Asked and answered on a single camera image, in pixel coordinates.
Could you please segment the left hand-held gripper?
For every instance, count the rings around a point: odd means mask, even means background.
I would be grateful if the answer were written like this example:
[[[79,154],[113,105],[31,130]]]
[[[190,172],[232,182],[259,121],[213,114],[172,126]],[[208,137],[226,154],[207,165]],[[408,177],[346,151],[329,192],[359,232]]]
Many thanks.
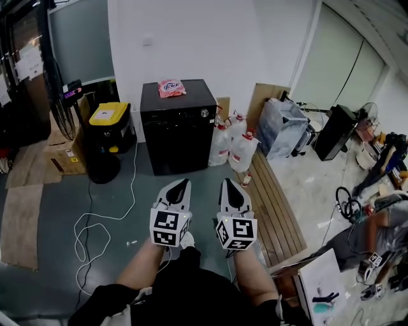
[[[153,243],[179,246],[192,217],[190,199],[191,181],[187,178],[175,180],[159,191],[150,210],[150,238]]]

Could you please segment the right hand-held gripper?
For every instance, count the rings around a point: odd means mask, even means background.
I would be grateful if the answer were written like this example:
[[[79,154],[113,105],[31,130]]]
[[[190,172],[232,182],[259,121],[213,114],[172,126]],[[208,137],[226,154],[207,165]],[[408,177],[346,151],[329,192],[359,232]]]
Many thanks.
[[[221,183],[220,211],[215,227],[224,250],[247,250],[257,241],[258,221],[254,217],[252,203],[245,189],[230,178]]]

